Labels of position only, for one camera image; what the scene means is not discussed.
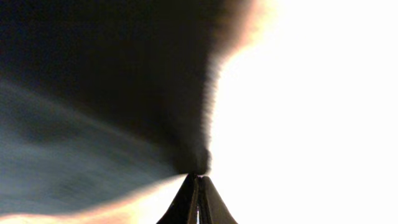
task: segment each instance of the black tip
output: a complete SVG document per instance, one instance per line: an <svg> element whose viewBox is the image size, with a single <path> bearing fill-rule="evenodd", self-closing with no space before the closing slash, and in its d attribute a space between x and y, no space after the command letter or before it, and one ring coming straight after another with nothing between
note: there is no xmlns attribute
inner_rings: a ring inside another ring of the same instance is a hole
<svg viewBox="0 0 398 224"><path fill-rule="evenodd" d="M158 224L236 223L209 177L188 174Z"/></svg>

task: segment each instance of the bright white light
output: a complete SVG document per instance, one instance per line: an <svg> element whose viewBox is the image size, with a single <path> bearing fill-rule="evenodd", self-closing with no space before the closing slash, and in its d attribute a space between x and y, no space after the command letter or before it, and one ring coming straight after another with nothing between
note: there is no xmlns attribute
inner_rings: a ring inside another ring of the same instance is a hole
<svg viewBox="0 0 398 224"><path fill-rule="evenodd" d="M221 71L210 177L238 223L398 223L397 3L276 3Z"/></svg>

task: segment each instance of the blue-gray surface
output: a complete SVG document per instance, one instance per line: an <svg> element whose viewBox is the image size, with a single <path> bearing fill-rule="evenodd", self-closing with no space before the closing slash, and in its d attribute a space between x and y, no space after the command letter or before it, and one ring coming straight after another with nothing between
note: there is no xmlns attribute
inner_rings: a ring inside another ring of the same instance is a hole
<svg viewBox="0 0 398 224"><path fill-rule="evenodd" d="M164 149L0 84L0 213L71 212L177 172Z"/></svg>

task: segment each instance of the pointed black object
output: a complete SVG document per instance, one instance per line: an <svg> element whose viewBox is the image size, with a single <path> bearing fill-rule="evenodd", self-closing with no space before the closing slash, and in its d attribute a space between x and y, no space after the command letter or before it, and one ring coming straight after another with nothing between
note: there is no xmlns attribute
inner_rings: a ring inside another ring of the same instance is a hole
<svg viewBox="0 0 398 224"><path fill-rule="evenodd" d="M189 174L158 224L234 224L209 177Z"/></svg>

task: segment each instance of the blurry dark surface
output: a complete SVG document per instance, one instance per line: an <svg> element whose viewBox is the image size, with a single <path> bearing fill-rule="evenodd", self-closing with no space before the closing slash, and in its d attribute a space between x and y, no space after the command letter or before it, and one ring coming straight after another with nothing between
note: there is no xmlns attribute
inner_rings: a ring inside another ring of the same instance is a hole
<svg viewBox="0 0 398 224"><path fill-rule="evenodd" d="M0 4L0 214L75 212L206 171L220 1Z"/></svg>
<svg viewBox="0 0 398 224"><path fill-rule="evenodd" d="M209 177L189 174L158 224L236 223Z"/></svg>

